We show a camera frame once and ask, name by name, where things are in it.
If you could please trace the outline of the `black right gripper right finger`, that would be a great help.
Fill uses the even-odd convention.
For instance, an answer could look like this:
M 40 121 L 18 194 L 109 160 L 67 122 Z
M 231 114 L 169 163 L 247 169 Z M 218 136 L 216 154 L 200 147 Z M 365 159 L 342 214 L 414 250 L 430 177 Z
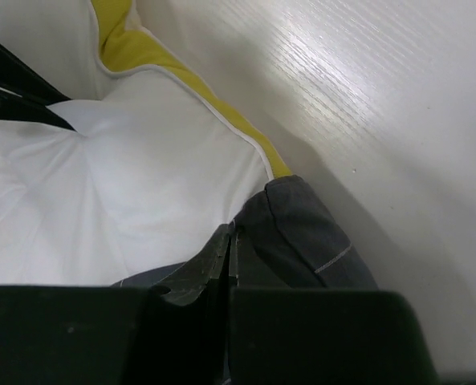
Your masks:
M 229 251 L 234 384 L 435 384 L 420 324 L 399 294 L 293 289 L 243 231 Z

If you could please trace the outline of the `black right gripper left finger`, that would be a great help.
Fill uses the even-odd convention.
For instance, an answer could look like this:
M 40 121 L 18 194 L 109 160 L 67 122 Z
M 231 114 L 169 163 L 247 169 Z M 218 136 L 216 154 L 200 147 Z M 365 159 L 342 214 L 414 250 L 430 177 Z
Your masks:
M 154 285 L 0 286 L 0 384 L 216 384 L 229 230 Z

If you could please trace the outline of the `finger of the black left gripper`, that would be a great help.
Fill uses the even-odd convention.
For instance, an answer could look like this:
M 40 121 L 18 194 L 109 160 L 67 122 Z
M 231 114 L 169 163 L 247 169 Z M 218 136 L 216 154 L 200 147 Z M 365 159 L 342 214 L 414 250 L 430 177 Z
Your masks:
M 0 44 L 0 120 L 75 129 L 49 107 L 69 98 Z

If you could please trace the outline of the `dark grey checked pillowcase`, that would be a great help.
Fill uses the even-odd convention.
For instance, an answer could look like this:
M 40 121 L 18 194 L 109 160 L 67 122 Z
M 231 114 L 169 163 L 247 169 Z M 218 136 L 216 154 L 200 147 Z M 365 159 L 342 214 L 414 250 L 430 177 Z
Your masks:
M 144 271 L 116 282 L 117 287 L 167 285 L 188 290 L 207 285 L 226 251 L 232 235 L 250 241 L 248 253 L 265 266 L 265 278 L 292 288 L 374 290 L 377 284 L 345 232 L 309 184 L 298 176 L 285 176 L 267 183 L 245 202 L 229 224 L 221 218 L 202 217 L 205 209 L 192 211 L 193 227 L 212 229 L 214 234 L 190 260 Z

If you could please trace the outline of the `white pillow with yellow edge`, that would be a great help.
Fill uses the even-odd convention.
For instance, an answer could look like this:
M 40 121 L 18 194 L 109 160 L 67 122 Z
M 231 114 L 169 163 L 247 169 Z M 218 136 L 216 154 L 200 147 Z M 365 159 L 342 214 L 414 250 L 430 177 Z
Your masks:
M 133 1 L 0 1 L 67 128 L 0 120 L 0 285 L 110 286 L 188 261 L 290 171 Z

